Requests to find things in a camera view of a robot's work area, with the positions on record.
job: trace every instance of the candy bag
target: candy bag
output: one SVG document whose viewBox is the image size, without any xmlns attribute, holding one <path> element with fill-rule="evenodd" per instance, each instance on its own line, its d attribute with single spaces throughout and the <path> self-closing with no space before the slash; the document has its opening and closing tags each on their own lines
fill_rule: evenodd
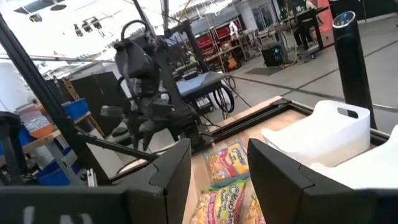
<svg viewBox="0 0 398 224">
<path fill-rule="evenodd" d="M 203 192 L 190 224 L 239 224 L 245 180 Z"/>
<path fill-rule="evenodd" d="M 249 213 L 246 216 L 244 224 L 266 224 L 266 220 L 262 215 L 260 203 L 256 194 L 252 194 L 252 201 L 249 206 Z"/>
<path fill-rule="evenodd" d="M 205 159 L 211 187 L 222 187 L 249 177 L 248 156 L 241 142 L 213 153 L 206 153 Z"/>
</svg>

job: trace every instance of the white object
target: white object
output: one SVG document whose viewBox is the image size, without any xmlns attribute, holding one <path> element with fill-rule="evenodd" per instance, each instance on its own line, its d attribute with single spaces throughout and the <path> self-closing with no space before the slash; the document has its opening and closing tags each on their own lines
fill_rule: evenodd
<svg viewBox="0 0 398 224">
<path fill-rule="evenodd" d="M 336 167 L 313 164 L 311 169 L 352 189 L 398 188 L 398 125 L 383 145 Z"/>
<path fill-rule="evenodd" d="M 358 118 L 340 114 L 338 108 L 354 111 Z M 310 116 L 280 131 L 263 129 L 261 134 L 270 146 L 302 164 L 333 167 L 370 148 L 370 112 L 323 100 Z"/>
<path fill-rule="evenodd" d="M 229 35 L 233 39 L 237 39 L 239 37 L 238 27 L 235 25 L 233 21 L 229 23 Z"/>
</svg>

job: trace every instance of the blue bin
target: blue bin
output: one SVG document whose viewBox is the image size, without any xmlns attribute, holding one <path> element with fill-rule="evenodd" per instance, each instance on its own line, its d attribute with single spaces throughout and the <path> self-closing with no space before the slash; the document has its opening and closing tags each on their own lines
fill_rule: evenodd
<svg viewBox="0 0 398 224">
<path fill-rule="evenodd" d="M 62 154 L 66 156 L 71 151 L 68 147 L 62 151 Z M 77 174 L 81 171 L 83 166 L 77 161 L 72 165 L 72 170 Z M 44 167 L 39 173 L 36 174 L 36 178 L 40 184 L 51 185 L 51 186 L 66 186 L 70 185 L 68 177 L 63 173 L 63 170 L 59 167 L 57 162 L 52 161 L 49 165 Z"/>
<path fill-rule="evenodd" d="M 29 135 L 29 132 L 26 130 L 25 126 L 21 127 L 21 130 L 18 133 L 18 138 L 19 142 L 21 143 L 21 146 L 25 146 L 35 140 L 35 138 Z M 2 155 L 4 155 L 4 153 L 2 151 L 2 146 L 0 144 L 0 156 Z"/>
<path fill-rule="evenodd" d="M 63 110 L 74 121 L 90 111 L 84 98 L 63 105 Z"/>
</svg>

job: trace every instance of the black pole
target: black pole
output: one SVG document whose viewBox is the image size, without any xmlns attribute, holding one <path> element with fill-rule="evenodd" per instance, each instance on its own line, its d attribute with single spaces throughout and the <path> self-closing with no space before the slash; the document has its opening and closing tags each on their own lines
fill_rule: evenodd
<svg viewBox="0 0 398 224">
<path fill-rule="evenodd" d="M 86 169 L 92 168 L 98 178 L 98 184 L 110 185 L 111 182 L 102 169 L 88 146 L 78 139 L 77 131 L 74 128 L 73 121 L 67 118 L 63 108 L 57 101 L 47 86 L 43 76 L 40 74 L 33 61 L 30 59 L 25 49 L 15 37 L 14 33 L 8 27 L 6 21 L 0 14 L 0 43 L 6 50 L 9 58 L 12 60 L 19 73 L 24 77 L 36 97 L 44 106 L 46 112 L 50 115 L 58 129 L 62 133 L 69 146 L 78 156 Z"/>
<path fill-rule="evenodd" d="M 333 36 L 346 103 L 367 108 L 371 112 L 371 127 L 377 129 L 358 22 L 354 12 L 344 12 L 336 16 L 333 20 Z"/>
</svg>

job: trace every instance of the yellow snack bag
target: yellow snack bag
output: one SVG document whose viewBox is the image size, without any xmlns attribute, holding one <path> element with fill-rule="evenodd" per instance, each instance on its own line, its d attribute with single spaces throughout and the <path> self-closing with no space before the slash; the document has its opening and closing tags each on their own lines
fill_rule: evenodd
<svg viewBox="0 0 398 224">
<path fill-rule="evenodd" d="M 249 213 L 246 216 L 244 224 L 266 224 L 266 220 L 262 215 L 260 203 L 256 194 L 252 194 L 252 201 L 249 207 Z"/>
<path fill-rule="evenodd" d="M 238 224 L 246 181 L 205 191 L 199 198 L 190 224 Z"/>
<path fill-rule="evenodd" d="M 211 187 L 222 187 L 249 177 L 249 162 L 241 142 L 222 150 L 206 153 Z"/>
</svg>

